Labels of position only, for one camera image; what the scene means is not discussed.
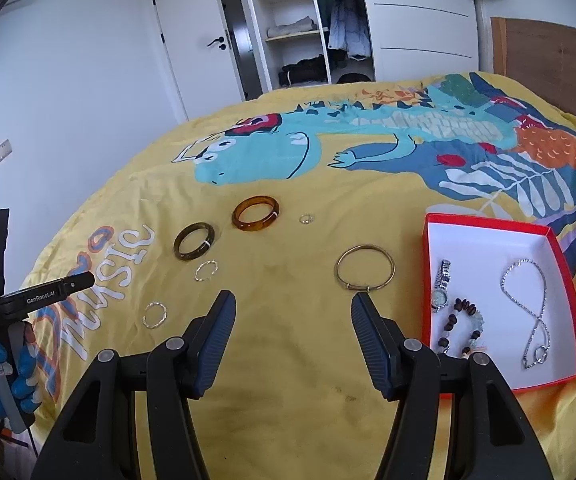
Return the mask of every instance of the wardrobe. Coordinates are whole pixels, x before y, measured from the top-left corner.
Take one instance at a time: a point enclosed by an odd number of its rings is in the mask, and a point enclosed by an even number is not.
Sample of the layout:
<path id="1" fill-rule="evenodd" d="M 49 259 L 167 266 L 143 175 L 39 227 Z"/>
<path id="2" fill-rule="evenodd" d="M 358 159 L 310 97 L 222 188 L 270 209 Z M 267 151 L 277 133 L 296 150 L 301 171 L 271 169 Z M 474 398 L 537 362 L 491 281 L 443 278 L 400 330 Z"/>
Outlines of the wardrobe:
<path id="1" fill-rule="evenodd" d="M 375 81 L 421 79 L 479 69 L 474 0 L 365 0 L 372 56 L 335 66 L 327 54 L 327 29 L 317 0 L 242 0 L 264 92 L 281 88 L 288 64 L 323 54 L 325 80 L 291 86 L 337 83 L 344 73 Z M 309 17 L 316 30 L 269 38 L 268 30 Z"/>

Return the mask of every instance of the watch face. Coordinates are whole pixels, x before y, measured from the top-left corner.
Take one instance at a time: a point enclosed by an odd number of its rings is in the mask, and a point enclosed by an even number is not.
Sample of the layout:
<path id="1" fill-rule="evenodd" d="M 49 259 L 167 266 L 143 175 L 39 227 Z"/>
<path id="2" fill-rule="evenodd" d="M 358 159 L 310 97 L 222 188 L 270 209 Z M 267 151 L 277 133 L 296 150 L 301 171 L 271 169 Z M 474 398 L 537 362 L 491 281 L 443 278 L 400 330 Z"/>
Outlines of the watch face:
<path id="1" fill-rule="evenodd" d="M 435 308 L 446 306 L 448 303 L 448 294 L 446 294 L 446 291 L 441 288 L 435 288 L 430 296 L 430 303 Z"/>

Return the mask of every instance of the watch band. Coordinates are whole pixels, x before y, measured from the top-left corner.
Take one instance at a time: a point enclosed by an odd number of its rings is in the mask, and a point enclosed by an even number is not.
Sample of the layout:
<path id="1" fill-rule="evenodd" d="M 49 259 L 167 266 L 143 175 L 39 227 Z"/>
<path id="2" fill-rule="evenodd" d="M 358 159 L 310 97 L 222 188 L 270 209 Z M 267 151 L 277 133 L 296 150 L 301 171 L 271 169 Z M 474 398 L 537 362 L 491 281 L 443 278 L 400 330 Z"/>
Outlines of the watch band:
<path id="1" fill-rule="evenodd" d="M 450 262 L 448 260 L 442 260 L 442 264 L 437 272 L 437 277 L 434 280 L 434 288 L 442 288 L 446 290 L 448 283 L 450 282 Z"/>

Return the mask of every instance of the wooden headboard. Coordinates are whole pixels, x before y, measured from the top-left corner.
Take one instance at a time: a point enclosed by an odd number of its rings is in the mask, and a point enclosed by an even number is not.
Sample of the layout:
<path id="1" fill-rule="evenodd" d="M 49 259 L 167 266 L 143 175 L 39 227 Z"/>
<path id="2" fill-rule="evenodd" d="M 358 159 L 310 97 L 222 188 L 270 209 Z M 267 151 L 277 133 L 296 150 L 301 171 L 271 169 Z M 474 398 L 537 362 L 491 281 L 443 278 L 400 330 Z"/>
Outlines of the wooden headboard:
<path id="1" fill-rule="evenodd" d="M 576 115 L 576 28 L 534 20 L 491 20 L 495 74 L 519 81 Z"/>

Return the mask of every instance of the beaded bracelet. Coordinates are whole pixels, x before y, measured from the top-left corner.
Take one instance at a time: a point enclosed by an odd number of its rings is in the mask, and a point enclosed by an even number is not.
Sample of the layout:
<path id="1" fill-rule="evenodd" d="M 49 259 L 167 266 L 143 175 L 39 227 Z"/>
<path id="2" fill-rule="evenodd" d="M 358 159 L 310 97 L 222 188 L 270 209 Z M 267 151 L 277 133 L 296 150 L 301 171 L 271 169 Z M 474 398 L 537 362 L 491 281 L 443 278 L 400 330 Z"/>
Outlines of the beaded bracelet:
<path id="1" fill-rule="evenodd" d="M 462 310 L 468 314 L 468 317 L 471 317 L 475 324 L 475 330 L 472 331 L 470 334 L 470 338 L 468 339 L 468 344 L 462 349 L 462 358 L 467 359 L 470 353 L 476 348 L 475 344 L 477 339 L 481 337 L 481 334 L 484 332 L 484 318 L 481 316 L 481 312 L 477 310 L 477 307 L 473 303 L 470 303 L 468 300 L 460 300 L 457 298 L 454 302 L 454 309 L 459 314 Z M 454 328 L 457 324 L 457 316 L 454 314 L 450 314 L 448 316 L 448 322 L 444 325 L 444 332 L 442 336 L 439 338 L 439 346 L 440 350 L 437 352 L 438 354 L 446 354 L 446 352 L 450 349 L 448 337 L 450 336 L 450 331 Z"/>

